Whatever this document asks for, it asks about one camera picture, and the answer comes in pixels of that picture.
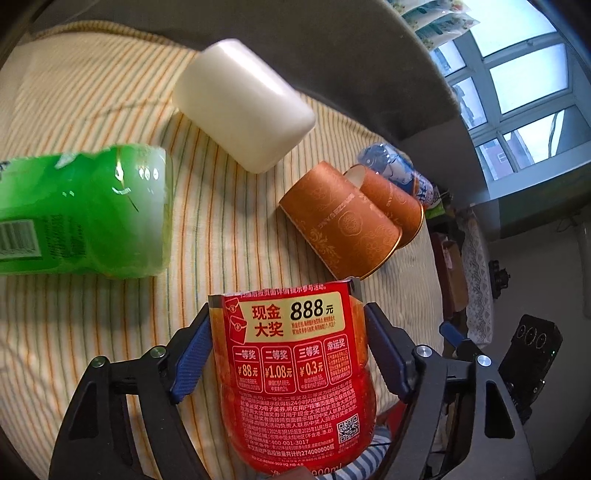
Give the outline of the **green plastic cup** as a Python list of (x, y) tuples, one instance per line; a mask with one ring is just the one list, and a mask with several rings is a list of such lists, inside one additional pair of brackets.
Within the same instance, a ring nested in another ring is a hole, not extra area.
[(159, 146), (1, 163), (1, 272), (156, 276), (170, 258), (172, 167)]

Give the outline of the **white plastic cup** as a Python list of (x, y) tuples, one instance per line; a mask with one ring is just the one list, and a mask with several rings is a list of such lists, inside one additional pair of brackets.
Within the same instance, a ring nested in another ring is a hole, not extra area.
[(269, 171), (315, 128), (293, 87), (237, 39), (201, 51), (179, 75), (174, 105), (252, 174)]

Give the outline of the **striped trouser leg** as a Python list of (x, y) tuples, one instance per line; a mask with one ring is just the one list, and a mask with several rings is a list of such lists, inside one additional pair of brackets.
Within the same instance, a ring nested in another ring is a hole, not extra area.
[(370, 479), (378, 470), (392, 442), (388, 427), (377, 426), (370, 445), (353, 462), (332, 474), (332, 479)]

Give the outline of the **red orange plastic cup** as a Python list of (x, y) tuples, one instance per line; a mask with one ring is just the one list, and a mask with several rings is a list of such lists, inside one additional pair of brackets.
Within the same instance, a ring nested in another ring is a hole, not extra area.
[(208, 299), (222, 420), (259, 473), (328, 474), (373, 439), (377, 399), (359, 279)]

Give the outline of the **copper paper cup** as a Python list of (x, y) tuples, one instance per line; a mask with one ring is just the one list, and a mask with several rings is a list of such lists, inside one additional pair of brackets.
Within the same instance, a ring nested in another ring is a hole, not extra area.
[(325, 161), (294, 183), (280, 199), (280, 208), (338, 280), (372, 275), (403, 236), (399, 226)]
[(344, 176), (401, 228), (400, 248), (414, 240), (424, 222), (424, 208), (417, 199), (367, 166), (355, 165)]

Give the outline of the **near copper paper cup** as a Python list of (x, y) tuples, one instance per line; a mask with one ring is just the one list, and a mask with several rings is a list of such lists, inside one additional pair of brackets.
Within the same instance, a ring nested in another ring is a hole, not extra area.
[(294, 183), (280, 199), (280, 208), (338, 280), (372, 275), (403, 236), (399, 226), (325, 161)]

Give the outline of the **blue orange plastic cup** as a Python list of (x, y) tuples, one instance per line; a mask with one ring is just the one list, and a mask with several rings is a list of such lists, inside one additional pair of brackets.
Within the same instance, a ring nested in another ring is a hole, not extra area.
[(358, 162), (400, 187), (426, 208), (433, 207), (440, 199), (437, 187), (414, 167), (403, 151), (389, 143), (366, 147), (358, 155)]

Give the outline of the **far copper paper cup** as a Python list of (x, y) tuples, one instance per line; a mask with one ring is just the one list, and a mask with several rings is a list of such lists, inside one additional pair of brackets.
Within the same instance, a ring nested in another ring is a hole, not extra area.
[(400, 248), (414, 240), (424, 222), (424, 208), (417, 199), (367, 166), (355, 165), (344, 176), (401, 228)]

